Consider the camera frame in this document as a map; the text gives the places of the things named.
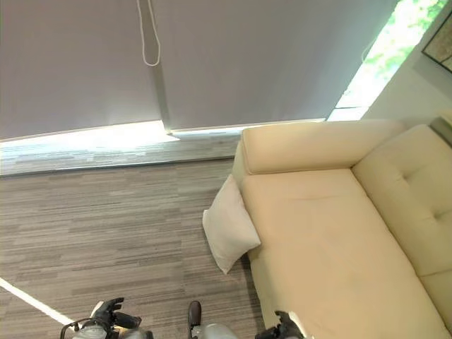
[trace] sofa cushion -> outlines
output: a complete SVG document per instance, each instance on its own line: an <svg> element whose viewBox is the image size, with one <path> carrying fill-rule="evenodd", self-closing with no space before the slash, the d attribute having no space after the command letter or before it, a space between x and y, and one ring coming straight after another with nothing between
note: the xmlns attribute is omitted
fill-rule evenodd
<svg viewBox="0 0 452 339"><path fill-rule="evenodd" d="M262 243L249 256L267 326L282 309L320 339L450 338L349 169L249 176L242 195Z"/></svg>
<svg viewBox="0 0 452 339"><path fill-rule="evenodd" d="M212 206L204 211L203 227L213 258L224 274L238 258L261 243L231 174Z"/></svg>
<svg viewBox="0 0 452 339"><path fill-rule="evenodd" d="M452 331L452 149L416 126L354 168Z"/></svg>
<svg viewBox="0 0 452 339"><path fill-rule="evenodd" d="M244 129L240 144L243 166L248 174L348 168L404 130L400 122L372 119Z"/></svg>

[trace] blind cord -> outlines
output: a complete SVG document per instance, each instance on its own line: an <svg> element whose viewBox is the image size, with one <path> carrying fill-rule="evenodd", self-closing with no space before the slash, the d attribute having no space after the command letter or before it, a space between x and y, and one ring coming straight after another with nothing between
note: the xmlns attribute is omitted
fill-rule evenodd
<svg viewBox="0 0 452 339"><path fill-rule="evenodd" d="M155 19L154 19L153 7L150 4L150 0L148 0L150 21L153 24L155 41L157 42L157 60L154 63L149 62L147 60L147 58L146 58L146 43L145 43L145 39L144 39L143 14L141 13L140 0L136 0L136 6L138 7L138 16L140 17L141 54L143 55L143 61L144 61L144 63L146 65L154 67L154 66L157 66L160 63L160 50L161 50L161 47L160 47L160 41L159 41L158 35L157 35L157 29L155 27Z"/></svg>
<svg viewBox="0 0 452 339"><path fill-rule="evenodd" d="M372 47L374 46L375 41L379 38L378 34L367 46L366 48L364 48L364 51L362 51L361 53L361 62L364 63L364 60L367 58L368 53L370 52L370 50L372 49Z"/></svg>

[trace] cream sofa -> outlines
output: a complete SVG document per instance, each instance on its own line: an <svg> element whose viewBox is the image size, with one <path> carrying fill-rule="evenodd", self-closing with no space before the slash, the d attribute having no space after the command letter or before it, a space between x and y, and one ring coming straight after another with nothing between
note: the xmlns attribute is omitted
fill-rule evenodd
<svg viewBox="0 0 452 339"><path fill-rule="evenodd" d="M266 326L282 309L316 339L452 338L452 129L435 124L244 130L233 176Z"/></svg>

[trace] sofa armrest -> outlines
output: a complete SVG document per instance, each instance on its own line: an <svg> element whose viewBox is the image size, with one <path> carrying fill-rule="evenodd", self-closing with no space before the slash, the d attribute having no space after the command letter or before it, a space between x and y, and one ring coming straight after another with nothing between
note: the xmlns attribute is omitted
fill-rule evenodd
<svg viewBox="0 0 452 339"><path fill-rule="evenodd" d="M233 172L242 172L234 173L242 177L351 167L403 130L400 122L390 120L295 122L245 129Z"/></svg>

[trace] sunlight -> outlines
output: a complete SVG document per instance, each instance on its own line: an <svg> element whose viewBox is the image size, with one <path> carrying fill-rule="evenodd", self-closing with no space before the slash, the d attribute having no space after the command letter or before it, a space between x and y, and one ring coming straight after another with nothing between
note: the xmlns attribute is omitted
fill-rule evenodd
<svg viewBox="0 0 452 339"><path fill-rule="evenodd" d="M173 131L173 136L190 136L190 135L204 135L204 134L217 134L217 133L241 133L244 129L249 127L257 127L261 125L253 126L234 126L234 127L218 127L214 129L193 129L188 131Z"/></svg>
<svg viewBox="0 0 452 339"><path fill-rule="evenodd" d="M132 124L104 126L85 131L59 133L48 136L38 136L15 141L2 142L3 147L49 145L52 149L133 149L154 143L176 141L178 138L168 136L161 120L146 121Z"/></svg>
<svg viewBox="0 0 452 339"><path fill-rule="evenodd" d="M53 308L47 306L46 304L43 304L39 300L33 298L31 295L28 295L22 290L19 290L17 287L12 286L9 282L6 280L0 278L0 287L4 288L8 292L11 292L13 295L17 296L18 298L21 298L24 302L27 304L35 307L36 309L39 309L42 313L48 315L50 318L58 321L59 323L63 325L67 325L68 323L73 323L73 320L68 318L67 316L64 316L63 314L59 313L58 311L54 310Z"/></svg>
<svg viewBox="0 0 452 339"><path fill-rule="evenodd" d="M447 0L400 0L328 121L359 120L422 39Z"/></svg>

